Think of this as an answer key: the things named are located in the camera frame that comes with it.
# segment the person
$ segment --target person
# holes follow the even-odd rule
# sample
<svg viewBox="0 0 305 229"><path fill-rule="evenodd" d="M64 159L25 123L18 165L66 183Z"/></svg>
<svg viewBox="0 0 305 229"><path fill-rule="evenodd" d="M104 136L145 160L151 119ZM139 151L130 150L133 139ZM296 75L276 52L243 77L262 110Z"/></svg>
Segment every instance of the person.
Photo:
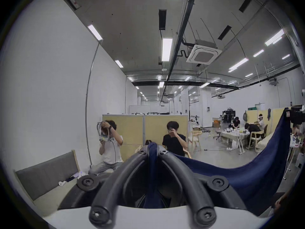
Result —
<svg viewBox="0 0 305 229"><path fill-rule="evenodd" d="M186 137L182 134L178 134L177 130L179 128L179 124L176 121L170 121L166 125L168 134L163 137L162 145L167 147L167 150L184 156L183 149L188 149L188 144L186 142Z"/></svg>
<svg viewBox="0 0 305 229"><path fill-rule="evenodd" d="M260 128L261 131L264 130L265 124L264 124L264 121L263 121L263 115L262 115L262 114L259 114L259 116L258 116L258 121L255 121L254 124L257 125L257 126L259 126L259 128Z"/></svg>
<svg viewBox="0 0 305 229"><path fill-rule="evenodd" d="M261 131L261 129L260 129L260 127L258 125L256 125L256 124L249 124L249 123L245 124L245 129L247 129L250 132L250 134L251 134L251 132L260 132ZM250 143L250 135L247 136L247 139L248 139L248 145L249 145L249 143Z"/></svg>
<svg viewBox="0 0 305 229"><path fill-rule="evenodd" d="M99 154L103 155L104 160L89 170L90 175L99 175L108 169L117 169L123 163L120 153L120 146L123 144L123 137L116 131L116 123L113 120L106 120L101 123L101 131L108 135L108 141L101 141Z"/></svg>
<svg viewBox="0 0 305 229"><path fill-rule="evenodd" d="M239 128L240 126L240 120L238 117L235 117L234 122L232 125L229 125L229 128L232 127L233 129Z"/></svg>

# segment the table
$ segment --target table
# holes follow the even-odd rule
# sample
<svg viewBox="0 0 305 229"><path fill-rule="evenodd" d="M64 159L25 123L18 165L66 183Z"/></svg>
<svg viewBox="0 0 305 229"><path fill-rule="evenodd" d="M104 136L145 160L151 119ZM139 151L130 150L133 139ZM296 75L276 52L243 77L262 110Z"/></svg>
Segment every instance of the table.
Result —
<svg viewBox="0 0 305 229"><path fill-rule="evenodd" d="M240 151L239 155L241 155L241 154L246 152L244 150L244 147L243 147L243 144L242 144L242 140L245 139L248 135L250 135L250 132L239 133L239 130L235 129L235 130L233 130L231 132L222 131L221 135L223 137L228 138L228 139L236 140L238 142L238 147L239 147L239 151Z"/></svg>
<svg viewBox="0 0 305 229"><path fill-rule="evenodd" d="M292 149L293 149L293 153L292 153L292 156L291 156L289 165L288 165L288 167L287 167L286 170L285 170L285 173L284 173L284 176L283 176L283 179L284 179L284 180L286 180L285 175L286 175L287 171L291 171L291 169L289 169L289 167L290 167L290 165L291 165L291 162L292 162L292 159L293 159L293 157L294 157L295 151L296 151L297 149L299 149L299 147L300 147L300 142L299 142L299 143L295 143L295 142L293 141L293 135L290 135L290 145L289 145L289 152L288 152L288 157L287 157L287 161L286 161L286 167L287 167L288 159L289 159L289 156L290 156L290 153L291 153Z"/></svg>

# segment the black beam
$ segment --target black beam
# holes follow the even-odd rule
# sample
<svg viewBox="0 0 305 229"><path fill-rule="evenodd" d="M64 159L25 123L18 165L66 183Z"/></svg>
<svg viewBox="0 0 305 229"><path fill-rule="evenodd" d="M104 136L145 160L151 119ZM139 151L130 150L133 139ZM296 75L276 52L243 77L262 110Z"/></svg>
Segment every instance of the black beam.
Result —
<svg viewBox="0 0 305 229"><path fill-rule="evenodd" d="M182 23L181 23L181 28L179 30L177 43L175 45L174 54L173 54L173 57L170 61L170 69L169 69L169 72L168 72L168 77L167 77L166 83L169 81L170 75L173 71L173 67L174 67L174 64L175 64L175 61L176 61L176 58L177 58L177 55L178 55L178 51L180 49L181 42L182 42L182 39L183 39L183 33L184 33L186 25L189 21L189 17L190 17L190 14L191 14L191 11L192 11L192 8L193 8L193 5L194 5L194 1L195 0L189 0L188 1L187 7L186 7L186 10L185 10L185 14L184 14L184 17L183 17L183 20L182 20Z"/></svg>

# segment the blue fabric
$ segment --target blue fabric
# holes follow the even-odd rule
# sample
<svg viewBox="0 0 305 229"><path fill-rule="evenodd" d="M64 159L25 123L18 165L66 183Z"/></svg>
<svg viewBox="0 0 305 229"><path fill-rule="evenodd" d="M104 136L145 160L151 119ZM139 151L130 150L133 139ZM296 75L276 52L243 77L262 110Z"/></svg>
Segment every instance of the blue fabric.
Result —
<svg viewBox="0 0 305 229"><path fill-rule="evenodd" d="M277 191L286 168L290 144L290 121L284 113L265 149L250 163L223 169L197 160L177 156L193 172L206 176L220 175L228 179L247 209L254 213Z"/></svg>

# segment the ceiling vent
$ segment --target ceiling vent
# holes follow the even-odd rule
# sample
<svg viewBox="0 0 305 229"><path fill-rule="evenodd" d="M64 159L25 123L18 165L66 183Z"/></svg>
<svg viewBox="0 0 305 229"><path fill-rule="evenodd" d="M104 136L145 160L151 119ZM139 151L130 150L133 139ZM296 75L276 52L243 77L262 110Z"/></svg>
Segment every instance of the ceiling vent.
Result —
<svg viewBox="0 0 305 229"><path fill-rule="evenodd" d="M216 45L212 42L196 40L196 44L190 52L186 62L209 65L220 55L221 52L222 51L217 49Z"/></svg>
<svg viewBox="0 0 305 229"><path fill-rule="evenodd" d="M269 84L273 85L273 86L276 86L278 84L278 81L276 80L276 77L269 79Z"/></svg>

